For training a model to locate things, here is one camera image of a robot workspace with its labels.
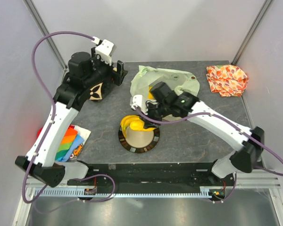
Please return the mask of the yellow fake banana bunch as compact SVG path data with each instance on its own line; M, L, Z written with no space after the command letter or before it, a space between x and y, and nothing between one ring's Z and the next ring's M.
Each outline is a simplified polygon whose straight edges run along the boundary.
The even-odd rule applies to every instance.
M128 115L121 120L120 127L121 127L121 130L122 130L123 136L125 138L127 137L126 130L127 130L127 128L130 128L129 127L130 122L132 122L134 120L141 120L141 119L138 115Z

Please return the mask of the pale green plastic bag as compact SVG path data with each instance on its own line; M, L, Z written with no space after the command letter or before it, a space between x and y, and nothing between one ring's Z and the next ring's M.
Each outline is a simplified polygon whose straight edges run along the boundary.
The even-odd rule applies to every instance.
M200 83L193 73L140 65L138 73L131 80L131 96L143 95L155 102L148 99L148 93L159 82L166 83L177 95L188 92L197 96L200 89Z

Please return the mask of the smooth yellow fake mango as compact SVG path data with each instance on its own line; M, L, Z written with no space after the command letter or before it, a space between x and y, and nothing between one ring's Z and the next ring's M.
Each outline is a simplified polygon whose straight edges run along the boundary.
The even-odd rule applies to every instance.
M150 100L155 100L155 97L151 94L150 91L149 91L149 93L148 93L148 99L150 99Z

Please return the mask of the wrinkled yellow fake fruit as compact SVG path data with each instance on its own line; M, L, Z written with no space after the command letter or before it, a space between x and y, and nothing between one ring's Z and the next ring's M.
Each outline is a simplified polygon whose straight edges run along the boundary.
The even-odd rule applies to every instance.
M134 131L153 131L156 129L155 127L145 128L144 126L145 122L143 120L134 120L129 125L130 129Z

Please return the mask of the black rimmed ceramic plate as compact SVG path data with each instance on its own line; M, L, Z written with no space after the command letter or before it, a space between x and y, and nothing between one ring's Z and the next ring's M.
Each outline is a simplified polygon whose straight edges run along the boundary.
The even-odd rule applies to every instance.
M145 128L155 127L153 131L134 131L127 128L127 137L123 136L121 127L118 131L118 139L122 147L132 153L145 153L152 150L160 139L160 130L154 125L146 125Z

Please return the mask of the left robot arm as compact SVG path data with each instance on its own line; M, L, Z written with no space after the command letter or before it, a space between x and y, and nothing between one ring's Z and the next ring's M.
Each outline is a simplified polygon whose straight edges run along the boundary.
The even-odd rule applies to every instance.
M54 105L35 144L15 164L33 178L56 187L66 168L55 163L61 141L73 119L87 100L101 101L127 75L124 63L106 64L99 54L77 52L68 61L69 71L53 97Z

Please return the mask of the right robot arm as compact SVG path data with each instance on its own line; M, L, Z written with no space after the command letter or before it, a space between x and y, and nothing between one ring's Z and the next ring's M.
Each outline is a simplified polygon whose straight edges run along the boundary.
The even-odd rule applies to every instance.
M156 103L148 103L148 116L157 121L171 115L195 123L229 144L231 154L213 162L211 170L206 174L211 185L218 185L223 179L236 171L251 173L263 151L256 144L264 140L264 131L260 127L254 129L242 126L212 110L195 95L183 92L178 95L164 82L150 88Z

